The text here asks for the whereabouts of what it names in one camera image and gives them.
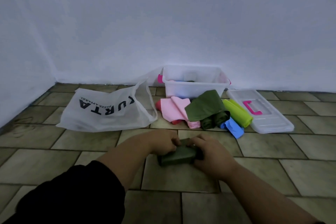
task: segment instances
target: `pink cloth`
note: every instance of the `pink cloth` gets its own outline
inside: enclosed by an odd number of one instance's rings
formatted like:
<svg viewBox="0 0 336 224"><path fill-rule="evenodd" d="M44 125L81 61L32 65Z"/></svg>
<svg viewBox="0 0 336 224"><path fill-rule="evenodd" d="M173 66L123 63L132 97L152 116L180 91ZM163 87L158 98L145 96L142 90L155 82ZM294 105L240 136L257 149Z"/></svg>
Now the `pink cloth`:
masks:
<svg viewBox="0 0 336 224"><path fill-rule="evenodd" d="M189 128L200 128L199 121L189 121L185 107L190 104L190 99L180 99L178 97L162 98L161 112L165 120L172 122L173 120L185 120Z"/></svg>

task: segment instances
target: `clear plastic container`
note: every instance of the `clear plastic container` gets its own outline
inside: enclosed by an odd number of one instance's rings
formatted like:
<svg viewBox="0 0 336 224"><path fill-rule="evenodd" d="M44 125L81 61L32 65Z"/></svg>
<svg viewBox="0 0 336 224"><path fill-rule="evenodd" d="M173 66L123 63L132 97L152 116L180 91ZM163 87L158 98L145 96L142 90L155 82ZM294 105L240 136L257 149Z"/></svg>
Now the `clear plastic container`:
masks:
<svg viewBox="0 0 336 224"><path fill-rule="evenodd" d="M220 67L211 66L166 65L163 67L162 81L166 86L167 98L196 98L207 90L216 90L221 96L231 84Z"/></svg>
<svg viewBox="0 0 336 224"><path fill-rule="evenodd" d="M228 90L226 94L253 117L251 127L260 134L291 132L294 125L256 90Z"/></svg>

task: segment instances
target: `plastic bag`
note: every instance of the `plastic bag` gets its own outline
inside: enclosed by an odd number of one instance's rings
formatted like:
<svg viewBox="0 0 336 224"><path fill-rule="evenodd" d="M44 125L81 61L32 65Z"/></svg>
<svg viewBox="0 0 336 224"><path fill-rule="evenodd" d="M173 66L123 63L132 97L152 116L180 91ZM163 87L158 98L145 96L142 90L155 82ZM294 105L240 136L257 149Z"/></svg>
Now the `plastic bag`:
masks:
<svg viewBox="0 0 336 224"><path fill-rule="evenodd" d="M102 132L144 128L157 120L146 80L112 93L77 89L57 127Z"/></svg>

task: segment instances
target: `white wall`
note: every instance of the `white wall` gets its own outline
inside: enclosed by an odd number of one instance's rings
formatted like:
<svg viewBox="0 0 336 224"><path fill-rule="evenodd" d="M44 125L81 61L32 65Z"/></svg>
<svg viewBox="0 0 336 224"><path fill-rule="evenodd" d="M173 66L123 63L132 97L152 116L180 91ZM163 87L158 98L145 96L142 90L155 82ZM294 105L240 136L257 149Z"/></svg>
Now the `white wall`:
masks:
<svg viewBox="0 0 336 224"><path fill-rule="evenodd" d="M21 1L61 82L209 64L233 88L336 92L336 0Z"/></svg>
<svg viewBox="0 0 336 224"><path fill-rule="evenodd" d="M0 127L55 84L50 63L19 0L0 0Z"/></svg>

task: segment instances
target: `container lid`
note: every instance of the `container lid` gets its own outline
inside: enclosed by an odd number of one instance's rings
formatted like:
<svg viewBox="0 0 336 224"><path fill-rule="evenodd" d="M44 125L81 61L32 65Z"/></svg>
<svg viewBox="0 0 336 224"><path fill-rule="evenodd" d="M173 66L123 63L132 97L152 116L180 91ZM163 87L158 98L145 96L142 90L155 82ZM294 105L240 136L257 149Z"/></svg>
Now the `container lid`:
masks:
<svg viewBox="0 0 336 224"><path fill-rule="evenodd" d="M260 134L290 132L294 125L256 90L228 90L227 95L253 117L251 127Z"/></svg>

